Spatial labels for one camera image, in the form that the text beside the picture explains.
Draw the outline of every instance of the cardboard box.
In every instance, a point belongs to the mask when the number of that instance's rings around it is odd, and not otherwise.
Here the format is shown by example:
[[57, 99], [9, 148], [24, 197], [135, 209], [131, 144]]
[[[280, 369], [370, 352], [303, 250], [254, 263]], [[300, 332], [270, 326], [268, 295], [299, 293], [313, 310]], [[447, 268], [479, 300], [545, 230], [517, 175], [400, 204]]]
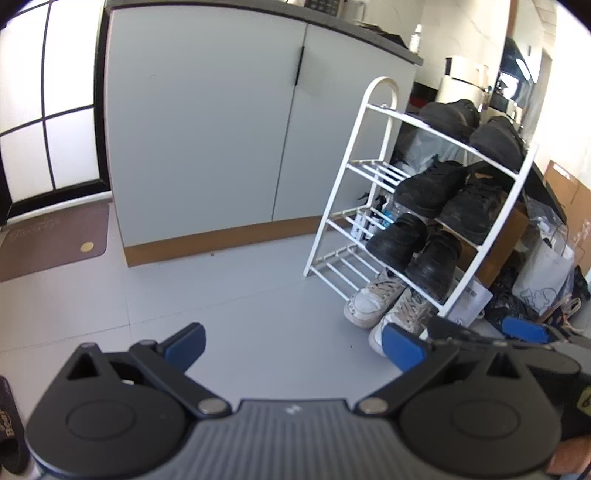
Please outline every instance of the cardboard box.
[[544, 178], [564, 207], [575, 265], [585, 275], [591, 268], [591, 190], [554, 161], [548, 164]]
[[579, 181], [553, 161], [550, 161], [548, 164], [546, 173], [544, 173], [544, 179], [552, 187], [552, 191], [562, 205], [562, 208], [566, 210], [568, 205], [573, 202], [574, 196], [579, 188]]
[[[530, 219], [527, 216], [525, 206], [522, 203], [516, 203], [499, 236], [492, 245], [491, 251], [488, 252], [480, 268], [476, 270], [476, 277], [486, 288], [490, 287], [495, 281], [496, 276], [501, 271], [502, 266], [505, 265], [509, 255], [511, 255], [529, 224]], [[460, 240], [460, 243], [462, 244], [462, 254], [457, 266], [466, 271], [476, 255], [476, 249], [463, 240]]]

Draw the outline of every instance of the black cabinet handle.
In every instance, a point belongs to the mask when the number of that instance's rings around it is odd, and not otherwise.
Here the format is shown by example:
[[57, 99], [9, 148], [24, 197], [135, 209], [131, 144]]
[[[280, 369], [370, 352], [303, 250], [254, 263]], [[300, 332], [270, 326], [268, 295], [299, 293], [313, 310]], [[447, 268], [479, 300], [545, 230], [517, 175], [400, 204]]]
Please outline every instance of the black cabinet handle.
[[295, 73], [295, 79], [296, 79], [296, 81], [294, 82], [295, 85], [297, 85], [297, 82], [300, 80], [300, 70], [301, 70], [301, 60], [302, 60], [302, 58], [304, 58], [304, 46], [303, 45], [301, 46], [301, 49], [300, 49], [300, 59], [298, 60], [298, 63], [297, 63], [297, 71]]

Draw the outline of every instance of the shoe rack shelf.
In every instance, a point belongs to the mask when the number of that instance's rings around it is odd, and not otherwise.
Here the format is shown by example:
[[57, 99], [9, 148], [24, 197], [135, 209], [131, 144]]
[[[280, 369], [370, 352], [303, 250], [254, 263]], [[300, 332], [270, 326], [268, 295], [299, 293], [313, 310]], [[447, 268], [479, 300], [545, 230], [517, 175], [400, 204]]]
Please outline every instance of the shoe rack shelf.
[[[390, 105], [378, 106], [370, 103], [370, 97], [378, 85], [388, 85], [390, 87]], [[369, 278], [367, 273], [369, 273], [369, 275], [372, 276], [373, 274], [378, 274], [379, 269], [387, 268], [390, 271], [392, 271], [395, 275], [397, 275], [400, 279], [402, 279], [402, 281], [404, 281], [409, 287], [419, 292], [425, 299], [427, 299], [431, 304], [433, 304], [435, 308], [438, 310], [439, 316], [447, 317], [456, 300], [459, 298], [462, 291], [466, 288], [466, 286], [476, 273], [476, 270], [478, 270], [482, 261], [485, 259], [486, 255], [490, 251], [493, 243], [496, 240], [496, 237], [499, 235], [499, 232], [501, 231], [505, 221], [507, 220], [507, 217], [511, 213], [511, 209], [517, 201], [517, 197], [519, 196], [523, 188], [525, 179], [527, 178], [527, 175], [530, 172], [531, 165], [534, 161], [536, 148], [533, 146], [530, 147], [529, 152], [521, 166], [521, 169], [519, 170], [519, 172], [514, 172], [506, 168], [505, 166], [500, 165], [498, 162], [491, 160], [490, 158], [483, 155], [473, 147], [466, 145], [460, 142], [459, 140], [456, 140], [431, 128], [420, 119], [411, 115], [406, 115], [404, 113], [397, 112], [397, 103], [398, 86], [392, 79], [388, 77], [379, 77], [376, 78], [373, 82], [371, 82], [367, 87], [367, 90], [363, 95], [363, 99], [361, 102], [361, 106], [359, 107], [359, 112], [355, 119], [355, 123], [353, 124], [353, 131], [351, 132], [351, 136], [349, 137], [349, 142], [347, 144], [343, 160], [337, 172], [335, 183], [333, 185], [332, 191], [330, 192], [328, 202], [326, 203], [324, 214], [320, 221], [320, 225], [316, 233], [316, 237], [314, 239], [312, 250], [310, 251], [308, 261], [306, 262], [304, 275], [308, 276], [310, 274], [315, 274], [320, 279], [322, 279], [330, 288], [337, 292], [338, 295], [340, 295], [343, 299], [347, 300], [352, 293], [359, 290], [360, 288], [363, 288], [367, 283], [369, 283], [372, 280], [372, 278]], [[379, 112], [388, 117], [388, 122], [384, 132], [384, 140], [382, 141], [378, 158], [369, 160], [355, 160], [352, 159], [351, 156], [355, 144], [357, 142], [357, 137], [359, 134], [359, 129], [361, 127], [361, 123], [363, 122], [363, 118], [367, 111]], [[422, 288], [413, 283], [406, 275], [404, 275], [404, 273], [393, 269], [389, 265], [384, 264], [383, 262], [375, 258], [373, 255], [371, 255], [366, 250], [364, 243], [353, 237], [347, 231], [347, 229], [343, 227], [343, 223], [348, 224], [346, 225], [346, 228], [348, 228], [348, 230], [350, 230], [349, 225], [351, 227], [357, 226], [365, 234], [367, 238], [371, 238], [372, 234], [369, 231], [370, 225], [374, 225], [382, 230], [385, 229], [385, 226], [380, 221], [376, 220], [376, 217], [381, 218], [382, 220], [385, 220], [388, 223], [393, 223], [393, 220], [383, 215], [380, 211], [376, 210], [373, 207], [373, 205], [380, 189], [384, 189], [387, 192], [393, 193], [401, 181], [409, 178], [409, 175], [407, 173], [390, 165], [388, 162], [389, 159], [386, 159], [388, 145], [391, 140], [390, 136], [392, 133], [392, 127], [394, 126], [395, 121], [405, 122], [414, 125], [417, 128], [421, 128], [423, 130], [431, 132], [433, 135], [441, 137], [447, 140], [448, 142], [451, 142], [459, 146], [466, 152], [481, 158], [482, 160], [486, 161], [498, 170], [501, 170], [503, 173], [505, 173], [514, 180], [513, 187], [511, 188], [509, 195], [507, 195], [505, 203], [503, 204], [501, 211], [499, 212], [496, 218], [496, 221], [492, 225], [491, 230], [486, 236], [486, 239], [484, 240], [482, 245], [476, 245], [473, 242], [470, 242], [454, 230], [447, 227], [443, 222], [440, 222], [438, 219], [436, 219], [438, 223], [445, 226], [448, 230], [452, 231], [457, 237], [463, 239], [466, 243], [470, 244], [477, 250], [474, 259], [472, 260], [472, 263], [470, 263], [470, 266], [466, 269], [464, 276], [459, 281], [456, 288], [450, 293], [450, 295], [444, 303], [440, 303], [439, 301], [432, 298], [431, 295], [427, 294], [427, 292], [425, 292]], [[340, 212], [332, 212], [337, 192], [339, 191], [339, 187], [343, 180], [343, 176], [347, 171], [351, 171], [357, 175], [360, 175], [361, 177], [367, 179], [367, 181], [371, 182], [369, 198], [367, 202], [362, 206], [342, 210]], [[356, 222], [356, 218], [361, 219], [361, 223]], [[345, 238], [349, 240], [350, 243], [348, 243], [345, 247], [341, 247], [329, 254], [317, 257], [317, 252], [319, 251], [320, 245], [322, 243], [322, 240], [324, 238], [324, 235], [326, 234], [328, 227], [331, 227], [332, 229], [341, 233]], [[365, 272], [360, 269], [361, 265], [363, 265]], [[339, 282], [333, 281], [329, 277], [338, 278]], [[343, 290], [351, 290], [351, 292], [348, 294], [345, 293], [345, 291]]]

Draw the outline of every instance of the hand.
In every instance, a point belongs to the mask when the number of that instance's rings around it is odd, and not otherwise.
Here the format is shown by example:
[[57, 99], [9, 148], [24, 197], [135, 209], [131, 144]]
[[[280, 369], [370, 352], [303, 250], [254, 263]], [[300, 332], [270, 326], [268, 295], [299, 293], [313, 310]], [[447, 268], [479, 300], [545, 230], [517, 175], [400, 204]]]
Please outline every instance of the hand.
[[546, 471], [553, 475], [583, 473], [591, 462], [591, 436], [576, 437], [558, 444]]

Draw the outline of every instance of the black sneaker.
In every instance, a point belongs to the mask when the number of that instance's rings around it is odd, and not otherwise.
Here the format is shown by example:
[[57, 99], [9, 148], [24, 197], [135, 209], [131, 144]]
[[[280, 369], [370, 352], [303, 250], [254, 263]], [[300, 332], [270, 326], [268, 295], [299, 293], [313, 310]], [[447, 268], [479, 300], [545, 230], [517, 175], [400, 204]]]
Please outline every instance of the black sneaker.
[[386, 265], [403, 272], [427, 241], [427, 226], [420, 218], [403, 213], [386, 230], [380, 230], [365, 245], [368, 252]]
[[523, 140], [505, 116], [494, 116], [470, 135], [470, 145], [511, 170], [523, 163]]
[[493, 179], [470, 178], [445, 204], [439, 219], [470, 242], [482, 245], [501, 207], [503, 189]]
[[456, 161], [434, 161], [427, 170], [400, 182], [394, 200], [427, 218], [436, 218], [443, 206], [465, 185], [468, 170]]
[[421, 108], [418, 115], [435, 130], [464, 142], [480, 124], [478, 108], [466, 99], [452, 103], [431, 102]]
[[413, 259], [406, 273], [408, 278], [436, 300], [443, 300], [452, 284], [462, 245], [449, 232], [433, 235], [423, 253]]

